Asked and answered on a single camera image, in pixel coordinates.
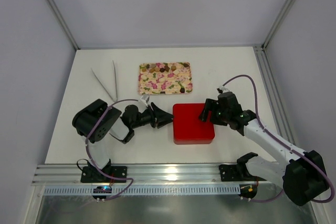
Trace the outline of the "red box lid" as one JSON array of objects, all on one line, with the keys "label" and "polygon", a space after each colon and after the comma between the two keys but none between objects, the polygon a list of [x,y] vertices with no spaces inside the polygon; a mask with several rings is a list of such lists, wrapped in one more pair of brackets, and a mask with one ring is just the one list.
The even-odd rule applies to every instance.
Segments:
[{"label": "red box lid", "polygon": [[202,122],[199,115],[203,103],[177,103],[173,105],[173,137],[176,138],[215,138],[214,124]]}]

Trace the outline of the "metal serving tongs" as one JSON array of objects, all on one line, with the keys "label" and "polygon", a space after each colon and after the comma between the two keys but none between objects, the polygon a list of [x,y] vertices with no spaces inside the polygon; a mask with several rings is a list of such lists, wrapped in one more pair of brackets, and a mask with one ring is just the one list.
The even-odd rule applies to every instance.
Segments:
[{"label": "metal serving tongs", "polygon": [[100,86],[107,93],[113,102],[118,101],[118,82],[116,64],[112,60],[108,63],[101,63],[91,67],[91,72]]}]

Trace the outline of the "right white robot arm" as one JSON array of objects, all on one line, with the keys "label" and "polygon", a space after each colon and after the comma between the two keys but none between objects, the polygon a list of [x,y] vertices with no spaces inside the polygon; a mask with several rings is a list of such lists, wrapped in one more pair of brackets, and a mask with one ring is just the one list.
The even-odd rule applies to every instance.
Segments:
[{"label": "right white robot arm", "polygon": [[243,110],[232,92],[222,93],[216,100],[206,99],[199,119],[215,125],[229,126],[240,135],[261,146],[275,161],[269,162],[256,153],[237,160],[241,177],[260,177],[277,185],[296,205],[303,206],[329,190],[335,189],[326,175],[323,159],[316,151],[306,152],[287,142],[262,124],[258,114]]}]

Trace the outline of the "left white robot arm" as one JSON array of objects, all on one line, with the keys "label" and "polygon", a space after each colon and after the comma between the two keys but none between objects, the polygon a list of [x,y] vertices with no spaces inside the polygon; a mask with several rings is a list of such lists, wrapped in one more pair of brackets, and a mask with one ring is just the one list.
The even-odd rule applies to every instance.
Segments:
[{"label": "left white robot arm", "polygon": [[107,154],[108,135],[126,144],[139,127],[150,125],[154,129],[160,129],[173,122],[172,114],[163,111],[153,102],[148,103],[148,95],[141,98],[141,102],[145,104],[142,112],[134,104],[136,99],[124,101],[131,104],[121,111],[114,104],[109,106],[105,101],[97,99],[74,116],[72,126],[84,139],[89,157],[87,165],[81,169],[82,183],[126,182],[126,171],[114,168]]}]

